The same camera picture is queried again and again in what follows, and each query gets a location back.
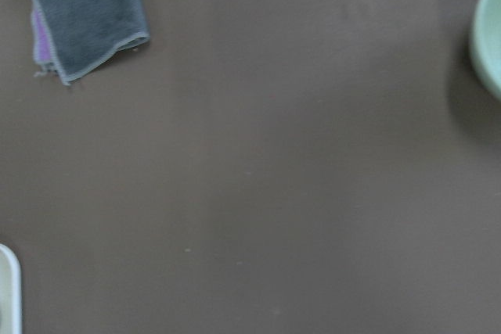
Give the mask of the cream rabbit tray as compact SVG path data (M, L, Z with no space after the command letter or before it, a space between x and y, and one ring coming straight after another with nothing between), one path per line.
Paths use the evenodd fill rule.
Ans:
M21 334L22 285L15 253L1 244L1 334Z

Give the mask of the grey folded cloth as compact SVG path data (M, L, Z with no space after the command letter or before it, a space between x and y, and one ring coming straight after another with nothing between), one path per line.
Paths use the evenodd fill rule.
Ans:
M142 0L31 0L38 75L69 85L117 52L147 43Z

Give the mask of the green bowl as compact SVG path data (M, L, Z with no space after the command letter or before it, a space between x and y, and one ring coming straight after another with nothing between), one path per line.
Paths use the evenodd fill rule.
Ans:
M500 100L500 0L478 0L469 51L479 81Z

